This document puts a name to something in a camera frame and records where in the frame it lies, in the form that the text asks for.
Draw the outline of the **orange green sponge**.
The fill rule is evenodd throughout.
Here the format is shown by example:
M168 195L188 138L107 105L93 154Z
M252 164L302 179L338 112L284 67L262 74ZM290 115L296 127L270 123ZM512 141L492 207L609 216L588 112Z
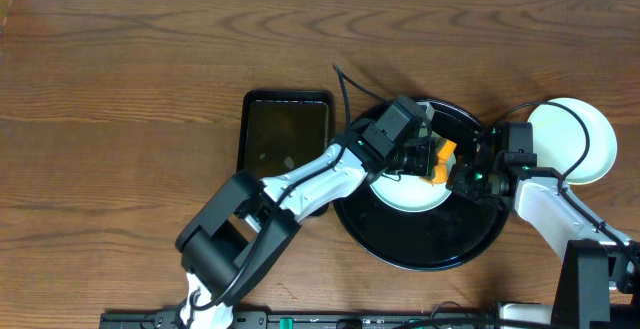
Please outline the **orange green sponge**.
M449 177L447 162L454 157L456 147L457 144L449 139L432 138L431 171L426 176L422 176L421 180L431 185L446 183Z

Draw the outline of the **light blue plate front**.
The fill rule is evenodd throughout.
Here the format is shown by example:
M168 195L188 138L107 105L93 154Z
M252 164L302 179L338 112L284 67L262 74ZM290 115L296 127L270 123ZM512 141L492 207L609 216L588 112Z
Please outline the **light blue plate front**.
M432 137L441 137L434 133ZM456 163L455 155L447 162L449 174ZM429 211L443 204L451 194L446 183L431 185L420 176L386 174L370 185L371 190L384 204L407 213Z

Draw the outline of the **light blue plate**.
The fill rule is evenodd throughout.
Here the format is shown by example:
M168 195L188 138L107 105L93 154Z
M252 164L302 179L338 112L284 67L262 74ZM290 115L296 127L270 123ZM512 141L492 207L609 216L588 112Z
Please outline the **light blue plate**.
M574 98L555 98L551 102L575 112L586 125L590 147L586 158L566 178L571 185L585 185L603 178L613 167L618 142L609 120L596 107ZM533 126L533 150L540 167L564 173L583 154L585 136L576 119L564 109L538 106L529 116Z
M432 137L441 137L434 133ZM456 163L455 155L447 162L449 174ZM370 185L371 190L384 204L407 213L429 211L443 204L451 194L446 183L431 185L420 176L386 174Z

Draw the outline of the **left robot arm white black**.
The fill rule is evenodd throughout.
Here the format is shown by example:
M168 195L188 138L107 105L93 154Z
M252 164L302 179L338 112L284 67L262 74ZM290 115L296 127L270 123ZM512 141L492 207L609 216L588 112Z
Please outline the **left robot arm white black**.
M230 327L234 305L264 278L303 219L387 172L442 183L455 147L418 131L388 137L368 126L337 136L320 157L288 173L234 174L176 239L188 282L181 325Z

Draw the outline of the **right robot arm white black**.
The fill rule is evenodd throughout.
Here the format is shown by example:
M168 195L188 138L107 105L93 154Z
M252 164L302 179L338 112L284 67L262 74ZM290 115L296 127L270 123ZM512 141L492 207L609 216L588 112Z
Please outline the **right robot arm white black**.
M500 151L459 159L447 189L495 204L528 222L562 260L550 324L562 328L631 328L639 323L639 243L613 229L534 154Z

